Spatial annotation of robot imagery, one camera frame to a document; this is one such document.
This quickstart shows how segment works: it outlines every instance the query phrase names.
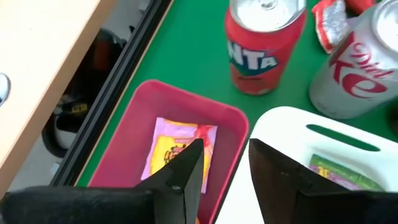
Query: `crumpled wrapper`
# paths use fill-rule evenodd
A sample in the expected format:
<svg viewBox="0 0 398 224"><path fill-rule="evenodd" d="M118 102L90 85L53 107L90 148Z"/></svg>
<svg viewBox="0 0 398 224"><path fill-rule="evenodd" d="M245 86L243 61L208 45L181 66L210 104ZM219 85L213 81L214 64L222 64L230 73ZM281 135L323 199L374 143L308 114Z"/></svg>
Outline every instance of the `crumpled wrapper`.
<svg viewBox="0 0 398 224"><path fill-rule="evenodd" d="M330 54L349 31L344 0L322 0L312 8L319 41Z"/></svg>

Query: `silver can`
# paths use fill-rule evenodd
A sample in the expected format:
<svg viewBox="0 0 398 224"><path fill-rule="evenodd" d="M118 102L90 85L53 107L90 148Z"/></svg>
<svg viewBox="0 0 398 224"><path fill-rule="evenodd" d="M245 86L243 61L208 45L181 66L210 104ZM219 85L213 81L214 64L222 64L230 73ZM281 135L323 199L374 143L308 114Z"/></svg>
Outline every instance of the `silver can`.
<svg viewBox="0 0 398 224"><path fill-rule="evenodd" d="M317 110L355 118L398 96L398 0L380 2L358 18L310 85Z"/></svg>

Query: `can lid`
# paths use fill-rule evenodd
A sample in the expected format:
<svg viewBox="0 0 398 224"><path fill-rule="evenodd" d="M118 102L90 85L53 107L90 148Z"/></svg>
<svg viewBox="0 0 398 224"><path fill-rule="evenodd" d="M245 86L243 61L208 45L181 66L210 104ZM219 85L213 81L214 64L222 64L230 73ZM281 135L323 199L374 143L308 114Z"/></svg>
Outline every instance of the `can lid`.
<svg viewBox="0 0 398 224"><path fill-rule="evenodd" d="M373 27L377 37L398 53L398 0L384 0L376 8Z"/></svg>
<svg viewBox="0 0 398 224"><path fill-rule="evenodd" d="M229 3L234 20L254 32L282 29L305 9L305 0L230 0Z"/></svg>

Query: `green snack packet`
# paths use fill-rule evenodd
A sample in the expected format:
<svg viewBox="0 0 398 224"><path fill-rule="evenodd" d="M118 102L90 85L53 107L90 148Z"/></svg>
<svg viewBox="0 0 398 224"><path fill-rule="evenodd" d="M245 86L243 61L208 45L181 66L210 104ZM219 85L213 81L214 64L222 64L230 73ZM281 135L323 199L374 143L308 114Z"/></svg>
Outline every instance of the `green snack packet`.
<svg viewBox="0 0 398 224"><path fill-rule="evenodd" d="M349 190L385 191L364 175L316 154L311 158L309 169Z"/></svg>

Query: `fanta logo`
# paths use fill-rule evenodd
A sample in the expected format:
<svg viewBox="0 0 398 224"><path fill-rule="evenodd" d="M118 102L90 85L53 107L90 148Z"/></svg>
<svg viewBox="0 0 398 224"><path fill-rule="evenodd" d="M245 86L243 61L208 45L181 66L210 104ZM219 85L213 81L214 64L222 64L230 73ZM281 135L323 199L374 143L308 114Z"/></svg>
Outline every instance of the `fanta logo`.
<svg viewBox="0 0 398 224"><path fill-rule="evenodd" d="M364 43L355 42L354 32L350 33L330 59L329 66L335 66L333 79L345 92L358 98L374 98L378 93L384 93L387 87L377 80L394 71L379 69L379 62L371 63L371 59L371 49Z"/></svg>
<svg viewBox="0 0 398 224"><path fill-rule="evenodd" d="M228 41L228 53L230 61L245 75L258 75L278 65L275 57L267 56L265 52L243 49L230 41Z"/></svg>

